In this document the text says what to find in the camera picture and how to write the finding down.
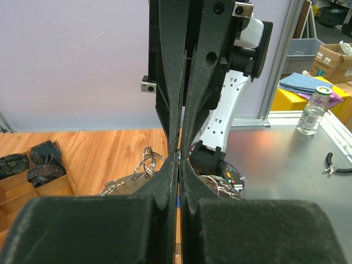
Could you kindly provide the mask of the large metal keyring disc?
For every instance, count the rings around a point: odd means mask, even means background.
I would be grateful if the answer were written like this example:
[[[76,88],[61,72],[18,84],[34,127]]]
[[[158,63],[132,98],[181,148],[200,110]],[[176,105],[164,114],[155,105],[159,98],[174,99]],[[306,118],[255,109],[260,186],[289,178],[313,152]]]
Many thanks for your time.
[[[157,165],[163,165],[165,161],[166,158],[155,152],[152,147],[146,147],[142,154],[142,160],[134,172],[119,179],[106,182],[98,196],[134,194],[154,177],[160,183],[165,183],[167,186],[171,185],[173,171],[171,169],[156,170]],[[198,178],[224,199],[239,200],[241,199],[242,191],[245,189],[245,177],[241,176],[228,162],[225,163],[222,176],[203,174],[199,175]]]

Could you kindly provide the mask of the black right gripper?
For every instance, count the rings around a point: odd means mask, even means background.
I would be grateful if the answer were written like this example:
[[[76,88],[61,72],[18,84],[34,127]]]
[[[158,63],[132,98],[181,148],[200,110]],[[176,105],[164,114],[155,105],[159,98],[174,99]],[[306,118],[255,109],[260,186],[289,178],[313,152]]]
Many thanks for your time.
[[[211,110],[233,58],[242,19],[234,1],[150,1],[148,76],[156,80],[156,112],[168,152],[183,158]]]

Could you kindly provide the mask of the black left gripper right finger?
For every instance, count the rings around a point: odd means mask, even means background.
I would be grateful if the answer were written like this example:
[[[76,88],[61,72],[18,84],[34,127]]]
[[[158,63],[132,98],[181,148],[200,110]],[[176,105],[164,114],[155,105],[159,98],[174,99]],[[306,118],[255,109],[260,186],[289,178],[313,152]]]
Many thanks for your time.
[[[301,200],[223,199],[179,165],[184,263],[346,263],[325,212]]]

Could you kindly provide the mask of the silver key with blue tag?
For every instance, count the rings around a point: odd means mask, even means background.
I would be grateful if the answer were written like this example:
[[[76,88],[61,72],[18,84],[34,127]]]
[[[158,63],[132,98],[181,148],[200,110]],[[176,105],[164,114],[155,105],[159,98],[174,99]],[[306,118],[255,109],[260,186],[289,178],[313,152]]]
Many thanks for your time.
[[[180,195],[177,196],[177,208],[181,207],[181,198]]]

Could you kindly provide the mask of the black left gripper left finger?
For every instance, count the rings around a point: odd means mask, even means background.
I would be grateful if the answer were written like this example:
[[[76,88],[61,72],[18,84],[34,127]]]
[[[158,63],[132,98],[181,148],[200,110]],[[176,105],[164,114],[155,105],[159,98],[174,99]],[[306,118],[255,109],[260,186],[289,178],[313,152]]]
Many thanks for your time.
[[[1,263],[173,263],[179,158],[170,154],[156,177],[131,195],[43,196],[18,213]]]

